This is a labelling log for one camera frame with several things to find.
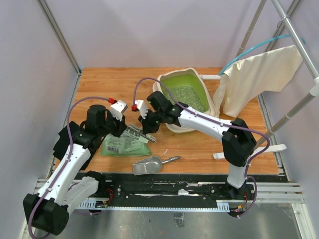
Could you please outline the green cat litter bag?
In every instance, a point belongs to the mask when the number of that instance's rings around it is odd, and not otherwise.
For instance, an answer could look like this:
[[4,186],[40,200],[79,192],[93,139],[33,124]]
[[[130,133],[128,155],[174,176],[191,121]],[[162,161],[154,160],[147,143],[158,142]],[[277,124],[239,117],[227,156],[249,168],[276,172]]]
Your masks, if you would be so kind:
[[102,144],[100,156],[106,157],[139,157],[152,155],[148,140],[124,131],[120,137],[107,135]]

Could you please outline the metal litter scoop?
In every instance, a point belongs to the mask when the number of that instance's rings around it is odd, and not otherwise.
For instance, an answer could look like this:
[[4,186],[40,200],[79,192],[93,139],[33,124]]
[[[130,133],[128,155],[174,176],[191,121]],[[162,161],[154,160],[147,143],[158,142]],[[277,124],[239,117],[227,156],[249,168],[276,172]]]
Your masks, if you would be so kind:
[[175,156],[165,161],[162,161],[157,156],[151,156],[134,163],[133,174],[134,175],[154,174],[161,170],[163,164],[170,163],[179,159],[180,159],[180,156]]

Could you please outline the white plastic bag clip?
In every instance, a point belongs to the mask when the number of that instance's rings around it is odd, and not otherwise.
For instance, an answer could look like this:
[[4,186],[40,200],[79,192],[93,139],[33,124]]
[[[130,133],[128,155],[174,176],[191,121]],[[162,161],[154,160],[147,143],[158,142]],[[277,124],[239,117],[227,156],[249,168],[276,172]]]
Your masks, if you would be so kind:
[[134,126],[133,124],[129,125],[127,127],[127,129],[125,130],[125,132],[130,137],[132,137],[136,140],[139,140],[143,143],[148,143],[148,142],[155,143],[156,142],[155,137],[153,137],[150,134],[143,134],[142,129]]

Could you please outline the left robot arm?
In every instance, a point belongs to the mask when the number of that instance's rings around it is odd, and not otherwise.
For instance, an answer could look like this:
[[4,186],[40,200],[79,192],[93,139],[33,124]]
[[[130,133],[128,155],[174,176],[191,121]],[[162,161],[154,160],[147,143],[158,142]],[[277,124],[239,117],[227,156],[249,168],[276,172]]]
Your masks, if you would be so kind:
[[91,195],[101,197],[106,193],[105,176],[101,173],[90,171],[77,184],[72,185],[72,181],[87,167],[107,135],[119,137],[127,128],[126,109],[127,104],[123,101],[116,101],[109,109],[103,105],[89,107],[86,120],[71,134],[72,141],[56,170],[37,193],[27,194],[23,200],[32,238],[35,237],[33,229],[59,235],[83,201]]

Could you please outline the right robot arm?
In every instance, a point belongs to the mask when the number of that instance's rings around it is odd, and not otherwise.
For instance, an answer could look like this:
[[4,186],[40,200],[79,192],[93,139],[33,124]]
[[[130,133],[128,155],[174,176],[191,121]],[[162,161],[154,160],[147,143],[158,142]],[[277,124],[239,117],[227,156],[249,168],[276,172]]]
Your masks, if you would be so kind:
[[147,97],[153,110],[143,100],[134,100],[132,110],[140,113],[143,134],[156,133],[160,124],[186,127],[213,137],[222,143],[224,158],[229,163],[226,194],[238,199],[247,181],[247,161],[254,152],[256,140],[244,120],[218,119],[198,112],[184,103],[172,104],[163,93],[155,91]]

